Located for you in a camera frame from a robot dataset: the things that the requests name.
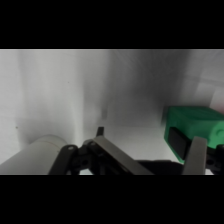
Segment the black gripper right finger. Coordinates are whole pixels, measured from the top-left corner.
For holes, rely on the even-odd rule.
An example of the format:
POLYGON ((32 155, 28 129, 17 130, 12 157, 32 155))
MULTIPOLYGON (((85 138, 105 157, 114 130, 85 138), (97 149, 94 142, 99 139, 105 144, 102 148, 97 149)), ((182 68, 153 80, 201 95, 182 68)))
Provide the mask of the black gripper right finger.
POLYGON ((214 175, 224 175, 224 144, 212 149, 205 138, 190 140, 175 127, 169 129, 168 144, 184 161, 183 175, 204 175, 206 170, 214 175))

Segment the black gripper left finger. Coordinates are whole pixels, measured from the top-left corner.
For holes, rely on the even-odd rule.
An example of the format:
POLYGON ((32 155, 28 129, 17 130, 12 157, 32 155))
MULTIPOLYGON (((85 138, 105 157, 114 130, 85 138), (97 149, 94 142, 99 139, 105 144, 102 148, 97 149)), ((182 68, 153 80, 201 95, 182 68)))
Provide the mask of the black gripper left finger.
POLYGON ((152 172, 128 156, 104 136, 99 127, 96 137, 81 147, 65 145, 59 151, 49 174, 79 175, 89 170, 93 175, 152 175, 152 172))

